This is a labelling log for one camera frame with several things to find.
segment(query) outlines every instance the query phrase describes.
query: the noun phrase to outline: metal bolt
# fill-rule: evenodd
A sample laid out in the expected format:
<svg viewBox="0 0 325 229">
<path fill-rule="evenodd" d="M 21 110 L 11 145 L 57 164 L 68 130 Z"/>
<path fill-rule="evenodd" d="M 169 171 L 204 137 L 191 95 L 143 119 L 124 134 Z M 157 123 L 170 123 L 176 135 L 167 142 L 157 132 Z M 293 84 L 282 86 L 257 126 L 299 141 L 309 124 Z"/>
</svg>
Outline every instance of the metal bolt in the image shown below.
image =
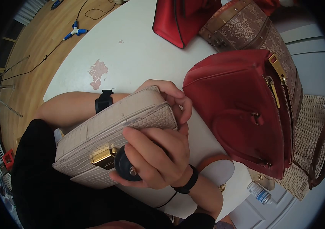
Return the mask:
<svg viewBox="0 0 325 229">
<path fill-rule="evenodd" d="M 132 176 L 136 176 L 137 175 L 136 168 L 134 166 L 131 167 L 131 169 L 129 171 L 129 174 L 132 175 Z"/>
</svg>

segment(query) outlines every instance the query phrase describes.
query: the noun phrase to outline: zipper pull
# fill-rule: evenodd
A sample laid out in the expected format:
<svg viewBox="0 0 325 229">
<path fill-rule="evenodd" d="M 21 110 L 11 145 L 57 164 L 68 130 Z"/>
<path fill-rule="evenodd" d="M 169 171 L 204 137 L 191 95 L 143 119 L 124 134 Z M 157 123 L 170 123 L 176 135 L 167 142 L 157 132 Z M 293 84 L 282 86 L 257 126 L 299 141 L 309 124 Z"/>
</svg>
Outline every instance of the zipper pull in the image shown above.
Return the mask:
<svg viewBox="0 0 325 229">
<path fill-rule="evenodd" d="M 278 99 L 278 96 L 277 96 L 277 91 L 276 91 L 275 85 L 273 83 L 272 77 L 267 76 L 265 78 L 265 80 L 267 82 L 267 85 L 268 85 L 269 89 L 271 90 L 271 92 L 273 93 L 273 95 L 275 97 L 275 100 L 276 100 L 276 103 L 277 103 L 277 108 L 280 108 L 281 106 L 279 105 L 279 99 Z"/>
<path fill-rule="evenodd" d="M 277 72 L 279 79 L 281 80 L 281 84 L 287 85 L 287 76 L 278 60 L 278 56 L 273 54 L 268 60 Z"/>
</svg>

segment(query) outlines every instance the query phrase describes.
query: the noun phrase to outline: person's right hand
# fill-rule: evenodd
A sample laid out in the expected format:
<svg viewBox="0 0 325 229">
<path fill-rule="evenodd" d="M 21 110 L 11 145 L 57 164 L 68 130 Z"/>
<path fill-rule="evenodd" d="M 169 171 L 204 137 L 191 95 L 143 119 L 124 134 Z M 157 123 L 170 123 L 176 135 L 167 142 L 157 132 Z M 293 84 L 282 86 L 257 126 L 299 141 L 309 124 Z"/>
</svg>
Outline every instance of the person's right hand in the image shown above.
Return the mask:
<svg viewBox="0 0 325 229">
<path fill-rule="evenodd" d="M 123 186 L 150 187 L 162 189 L 169 185 L 181 183 L 183 174 L 190 169 L 188 137 L 178 131 L 159 128 L 147 128 L 141 131 L 126 127 L 123 136 L 128 141 L 125 145 L 125 154 L 136 168 L 142 181 L 127 181 L 121 178 L 116 171 L 110 173 L 110 178 Z M 164 147 L 166 153 L 153 141 Z"/>
<path fill-rule="evenodd" d="M 172 108 L 175 119 L 178 123 L 179 132 L 188 135 L 187 121 L 192 116 L 192 100 L 185 96 L 184 92 L 178 89 L 173 82 L 166 80 L 146 80 L 135 92 L 152 85 L 156 85 L 160 89 L 162 97 Z"/>
</svg>

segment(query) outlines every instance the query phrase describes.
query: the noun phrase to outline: electric cord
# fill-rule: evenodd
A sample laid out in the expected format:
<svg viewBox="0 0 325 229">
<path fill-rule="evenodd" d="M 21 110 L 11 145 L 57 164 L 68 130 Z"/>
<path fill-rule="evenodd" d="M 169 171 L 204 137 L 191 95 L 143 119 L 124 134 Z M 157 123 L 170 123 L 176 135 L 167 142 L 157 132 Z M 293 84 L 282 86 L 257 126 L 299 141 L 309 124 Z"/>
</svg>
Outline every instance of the electric cord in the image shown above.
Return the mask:
<svg viewBox="0 0 325 229">
<path fill-rule="evenodd" d="M 174 198 L 174 196 L 176 195 L 178 193 L 178 191 L 176 191 L 175 192 L 175 194 L 165 203 L 165 204 L 163 204 L 163 205 L 161 205 L 161 206 L 159 206 L 159 207 L 155 207 L 155 209 L 157 209 L 157 208 L 161 208 L 161 207 L 163 207 L 163 206 L 165 206 L 165 205 L 167 205 L 173 198 Z"/>
<path fill-rule="evenodd" d="M 102 11 L 101 9 L 90 9 L 90 10 L 88 10 L 88 11 L 85 12 L 85 16 L 88 17 L 88 18 L 91 18 L 92 20 L 98 20 L 98 19 L 100 19 L 101 17 L 103 17 L 104 15 L 106 15 L 107 13 L 109 13 L 110 11 L 112 11 L 112 10 L 114 9 L 114 7 L 115 7 L 115 3 L 113 4 L 113 6 L 112 6 L 108 11 Z M 92 17 L 90 17 L 90 16 L 87 16 L 87 15 L 86 15 L 87 12 L 92 11 L 92 10 L 99 10 L 99 11 L 103 12 L 104 14 L 101 15 L 100 17 L 98 17 L 98 18 L 92 18 Z"/>
<path fill-rule="evenodd" d="M 78 21 L 78 17 L 80 16 L 80 12 L 81 12 L 81 10 L 82 10 L 82 8 L 84 7 L 84 5 L 87 3 L 87 1 L 88 0 L 86 0 L 84 3 L 83 3 L 83 5 L 81 6 L 81 8 L 80 8 L 80 10 L 78 11 L 78 14 L 77 14 L 77 18 L 76 18 L 76 21 Z M 104 14 L 102 15 L 102 16 L 104 16 L 104 15 L 106 15 L 107 13 L 109 13 L 110 11 L 112 11 L 113 9 L 114 9 L 114 7 L 115 7 L 115 3 L 114 3 L 114 5 L 108 10 L 108 11 L 102 11 L 102 10 L 100 10 L 100 9 L 91 9 L 91 10 L 99 10 L 99 11 L 101 11 L 101 12 L 103 12 Z M 89 11 L 91 11 L 91 10 L 88 10 L 88 11 L 86 11 L 85 12 L 85 16 L 86 17 L 88 17 L 88 18 L 91 18 L 92 20 L 98 20 L 98 19 L 100 19 L 102 16 L 100 16 L 100 17 L 98 17 L 98 18 L 92 18 L 92 17 L 90 17 L 90 16 L 87 16 L 86 15 L 86 13 L 87 12 L 89 12 Z M 48 54 L 48 55 L 46 55 L 44 58 L 43 58 L 43 60 L 38 64 L 38 65 L 36 65 L 32 70 L 30 70 L 30 71 L 28 71 L 28 72 L 25 72 L 25 73 L 21 73 L 21 74 L 18 74 L 18 75 L 16 75 L 16 76 L 11 76 L 11 77 L 9 77 L 9 78 L 6 78 L 6 79 L 3 79 L 3 80 L 1 80 L 1 81 L 4 81 L 4 80 L 9 80 L 9 79 L 11 79 L 11 78 L 14 78 L 14 77 L 17 77 L 17 76 L 21 76 L 21 75 L 25 75 L 25 74 L 28 74 L 28 73 L 30 73 L 30 72 L 32 72 L 34 69 L 36 69 L 39 65 L 41 65 L 47 58 L 48 58 L 48 56 L 50 56 L 50 54 L 52 54 L 52 52 L 56 49 L 56 48 L 58 48 L 58 46 L 61 44 L 63 42 L 63 40 Z"/>
<path fill-rule="evenodd" d="M 76 21 L 78 21 L 78 17 L 80 16 L 80 12 L 81 12 L 82 8 L 84 7 L 84 5 L 87 3 L 87 1 L 88 1 L 88 0 L 86 0 L 86 1 L 84 2 L 84 4 L 82 5 L 82 7 L 80 8 L 80 10 L 78 11 L 78 14 L 77 14 L 77 17 L 76 17 Z"/>
<path fill-rule="evenodd" d="M 25 72 L 25 73 L 21 73 L 21 74 L 18 74 L 18 75 L 16 75 L 16 76 L 11 76 L 11 77 L 9 77 L 9 78 L 6 78 L 6 79 L 3 79 L 3 80 L 1 80 L 1 81 L 4 81 L 4 80 L 9 80 L 9 79 L 11 79 L 11 78 L 14 78 L 14 77 L 17 77 L 17 76 L 21 76 L 21 75 L 25 75 L 25 74 L 28 74 L 28 73 L 30 73 L 30 72 L 32 72 L 34 69 L 36 69 L 39 65 L 41 65 L 41 63 L 42 62 L 44 62 L 47 58 L 48 58 L 48 56 L 50 56 L 50 54 L 52 54 L 52 52 L 56 49 L 56 48 L 58 48 L 58 46 L 61 44 L 63 42 L 63 40 L 61 41 L 61 42 L 59 42 L 59 44 L 48 54 L 48 55 L 45 55 L 45 57 L 43 58 L 43 60 L 37 65 L 37 66 L 35 66 L 32 70 L 30 70 L 30 71 L 28 71 L 28 72 Z"/>
</svg>

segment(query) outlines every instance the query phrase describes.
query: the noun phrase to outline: black watch strap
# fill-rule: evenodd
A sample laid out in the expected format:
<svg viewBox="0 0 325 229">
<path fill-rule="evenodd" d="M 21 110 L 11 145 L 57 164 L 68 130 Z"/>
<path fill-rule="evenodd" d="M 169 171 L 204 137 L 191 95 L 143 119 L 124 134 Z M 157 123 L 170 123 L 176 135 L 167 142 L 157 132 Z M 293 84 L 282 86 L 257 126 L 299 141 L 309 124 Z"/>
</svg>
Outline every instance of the black watch strap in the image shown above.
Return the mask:
<svg viewBox="0 0 325 229">
<path fill-rule="evenodd" d="M 179 192 L 179 193 L 182 193 L 182 194 L 189 194 L 189 190 L 195 185 L 195 183 L 197 182 L 198 180 L 198 170 L 192 166 L 190 164 L 190 167 L 192 168 L 193 170 L 193 174 L 192 174 L 192 177 L 189 179 L 189 181 L 187 182 L 186 185 L 184 185 L 183 187 L 172 187 L 173 189 L 175 189 L 175 191 Z"/>
<path fill-rule="evenodd" d="M 95 111 L 99 113 L 105 108 L 113 104 L 113 99 L 110 97 L 111 94 L 114 94 L 112 90 L 102 90 L 102 94 L 99 98 L 95 99 Z"/>
</svg>

